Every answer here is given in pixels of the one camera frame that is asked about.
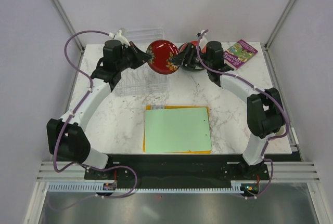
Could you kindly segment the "grey-green plate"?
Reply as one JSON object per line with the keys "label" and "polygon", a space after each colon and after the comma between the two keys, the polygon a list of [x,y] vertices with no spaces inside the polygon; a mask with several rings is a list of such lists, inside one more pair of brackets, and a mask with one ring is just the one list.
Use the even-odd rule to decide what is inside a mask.
{"label": "grey-green plate", "polygon": [[201,71],[204,71],[204,68],[183,67],[183,70],[188,71],[188,72],[201,72]]}

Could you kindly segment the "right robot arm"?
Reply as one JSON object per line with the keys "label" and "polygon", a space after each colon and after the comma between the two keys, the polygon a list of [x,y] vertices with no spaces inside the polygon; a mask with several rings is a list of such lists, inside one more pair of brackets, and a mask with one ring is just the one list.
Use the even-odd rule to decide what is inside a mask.
{"label": "right robot arm", "polygon": [[286,136],[284,125],[287,115],[281,105],[279,91],[259,89],[251,82],[242,78],[225,62],[226,54],[222,44],[210,41],[206,51],[202,52],[198,45],[187,43],[183,50],[172,55],[169,61],[177,66],[206,69],[211,82],[224,88],[247,105],[247,125],[251,135],[242,154],[244,163],[238,166],[239,175],[250,179],[257,173],[256,164],[264,160],[265,151],[270,141]]}

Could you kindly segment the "small dark red plate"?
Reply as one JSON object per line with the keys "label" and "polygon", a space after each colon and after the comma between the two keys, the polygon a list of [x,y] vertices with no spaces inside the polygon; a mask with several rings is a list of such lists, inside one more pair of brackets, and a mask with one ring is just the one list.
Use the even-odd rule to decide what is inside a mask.
{"label": "small dark red plate", "polygon": [[146,53],[151,56],[148,61],[149,67],[159,74],[170,75],[179,69],[179,66],[172,62],[179,49],[170,41],[164,39],[154,41],[147,47]]}

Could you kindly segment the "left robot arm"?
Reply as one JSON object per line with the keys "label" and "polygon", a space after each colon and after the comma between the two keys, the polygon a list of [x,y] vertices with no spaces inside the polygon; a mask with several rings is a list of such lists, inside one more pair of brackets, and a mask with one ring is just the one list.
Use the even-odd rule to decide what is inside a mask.
{"label": "left robot arm", "polygon": [[112,177],[114,166],[108,163],[108,155],[91,147],[85,129],[103,100],[112,93],[121,79],[121,73],[128,68],[137,69],[151,59],[151,55],[141,51],[133,42],[128,45],[119,40],[108,40],[103,47],[103,56],[89,79],[86,93],[76,106],[60,119],[50,119],[47,123],[47,137],[53,166],[56,172],[57,158],[78,163],[96,170],[103,179]]}

